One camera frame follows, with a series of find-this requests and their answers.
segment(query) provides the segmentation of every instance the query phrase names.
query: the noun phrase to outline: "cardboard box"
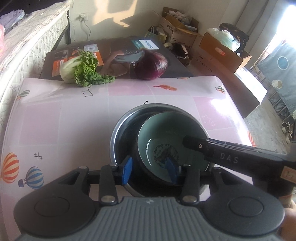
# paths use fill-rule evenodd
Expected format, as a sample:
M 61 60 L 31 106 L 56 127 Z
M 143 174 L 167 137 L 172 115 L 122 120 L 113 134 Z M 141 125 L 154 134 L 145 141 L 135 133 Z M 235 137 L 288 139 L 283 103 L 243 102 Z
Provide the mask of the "cardboard box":
M 239 57 L 235 52 L 221 44 L 219 40 L 215 39 L 209 33 L 205 33 L 200 42 L 200 47 L 216 58 L 232 73 L 244 67 L 251 58 L 251 55 L 246 51 L 243 51 Z
M 201 48 L 195 49 L 188 69 L 195 76 L 217 76 L 224 84 L 243 118 L 246 118 L 261 104 L 267 93 L 262 84 L 246 68 L 232 73 Z
M 191 46 L 190 51 L 188 51 L 188 53 L 189 53 L 191 56 L 193 56 L 194 53 L 195 53 L 195 51 L 196 51 L 196 49 L 200 47 L 200 42 L 201 42 L 201 40 L 202 40 L 202 38 L 200 38 L 200 37 L 197 37 L 197 38 L 195 39 L 193 45 Z
M 169 8 L 163 8 L 163 15 L 165 17 L 160 17 L 159 26 L 162 27 L 167 34 L 167 42 L 170 43 L 179 43 L 183 44 L 186 49 L 189 51 L 192 47 L 196 38 L 202 39 L 202 35 L 198 34 L 197 32 L 192 32 L 187 30 L 186 26 L 179 22 L 178 19 L 173 17 L 170 14 L 167 14 Z M 192 23 L 198 28 L 198 21 L 192 19 Z

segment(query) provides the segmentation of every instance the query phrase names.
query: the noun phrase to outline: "shoe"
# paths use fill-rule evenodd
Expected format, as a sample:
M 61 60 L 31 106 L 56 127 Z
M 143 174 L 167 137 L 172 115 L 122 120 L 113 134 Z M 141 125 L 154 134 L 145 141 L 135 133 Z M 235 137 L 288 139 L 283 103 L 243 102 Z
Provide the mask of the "shoe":
M 292 141 L 292 139 L 293 139 L 293 132 L 292 131 L 288 131 L 287 134 L 286 134 L 286 142 L 288 144 L 290 144 L 291 141 Z
M 281 125 L 281 130 L 283 131 L 284 134 L 286 134 L 289 129 L 290 129 L 290 123 L 289 122 L 284 122 Z

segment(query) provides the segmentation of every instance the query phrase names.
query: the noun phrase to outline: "bed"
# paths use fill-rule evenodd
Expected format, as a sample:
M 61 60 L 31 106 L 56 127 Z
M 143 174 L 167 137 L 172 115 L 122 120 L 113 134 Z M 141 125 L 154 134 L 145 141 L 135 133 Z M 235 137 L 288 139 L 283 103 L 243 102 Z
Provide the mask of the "bed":
M 39 78 L 46 53 L 57 47 L 66 32 L 69 34 L 67 11 L 72 3 L 67 0 L 34 11 L 4 37 L 5 50 L 0 56 L 0 151 L 19 87 L 25 78 Z M 0 209 L 0 240 L 6 239 Z

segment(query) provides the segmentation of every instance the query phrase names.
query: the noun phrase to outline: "pot rim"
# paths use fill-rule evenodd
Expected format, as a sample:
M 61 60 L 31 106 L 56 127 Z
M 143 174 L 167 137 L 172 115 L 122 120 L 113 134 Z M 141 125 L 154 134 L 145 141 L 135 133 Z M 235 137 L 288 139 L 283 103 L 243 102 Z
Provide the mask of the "pot rim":
M 111 139 L 110 139 L 110 145 L 109 145 L 109 149 L 110 149 L 110 160 L 111 160 L 111 164 L 117 164 L 116 162 L 116 158 L 115 158 L 115 140 L 117 137 L 117 134 L 119 132 L 119 129 L 121 128 L 121 126 L 123 125 L 123 123 L 133 114 L 135 114 L 136 112 L 138 112 L 139 110 L 142 109 L 147 109 L 147 108 L 151 108 L 151 107 L 167 107 L 170 108 L 171 110 L 168 110 L 168 112 L 170 111 L 176 111 L 178 113 L 184 114 L 188 117 L 190 117 L 191 119 L 193 119 L 194 121 L 196 121 L 200 127 L 202 128 L 202 130 L 204 131 L 204 133 L 206 134 L 207 138 L 209 138 L 209 134 L 208 132 L 205 130 L 205 128 L 203 127 L 203 125 L 191 114 L 189 114 L 187 111 L 170 105 L 170 104 L 164 104 L 164 103 L 151 103 L 151 104 L 144 104 L 144 105 L 139 105 L 135 108 L 132 108 L 131 110 L 129 110 L 128 112 L 126 112 L 116 123 L 113 131 L 112 131 L 112 135 L 111 135 Z M 138 193 L 136 190 L 134 190 L 129 184 L 125 185 L 124 188 L 133 196 L 143 196 L 140 193 Z

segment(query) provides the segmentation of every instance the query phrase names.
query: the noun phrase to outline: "hot air balloon print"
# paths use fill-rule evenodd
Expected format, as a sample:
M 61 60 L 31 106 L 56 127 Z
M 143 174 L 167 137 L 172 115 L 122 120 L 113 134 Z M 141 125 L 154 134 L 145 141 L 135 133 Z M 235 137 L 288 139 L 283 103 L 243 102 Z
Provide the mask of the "hot air balloon print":
M 178 90 L 177 88 L 175 87 L 171 87 L 169 85 L 154 85 L 153 87 L 160 87 L 160 88 L 163 88 L 164 90 L 172 90 L 172 91 L 176 91 Z
M 2 163 L 1 178 L 6 183 L 13 183 L 19 173 L 20 162 L 17 155 L 10 152 Z
M 251 133 L 249 131 L 248 131 L 248 138 L 249 138 L 249 140 L 250 140 L 250 142 L 252 144 L 252 147 L 257 147 L 256 143 L 255 143 L 255 141 L 254 141 L 254 139 L 253 139 L 253 137 L 252 137 L 252 135 L 251 135 Z
M 17 100 L 20 100 L 22 97 L 25 97 L 25 96 L 27 96 L 28 94 L 30 94 L 30 91 L 29 91 L 29 90 L 25 90 L 25 91 L 23 91 L 22 93 L 20 93 L 20 94 L 17 96 Z
M 222 94 L 225 94 L 225 90 L 223 87 L 221 86 L 218 86 L 218 87 L 215 87 L 217 91 L 221 92 Z
M 31 167 L 26 174 L 26 178 L 18 181 L 19 187 L 22 188 L 24 185 L 28 185 L 32 189 L 41 188 L 43 183 L 43 173 L 38 167 Z

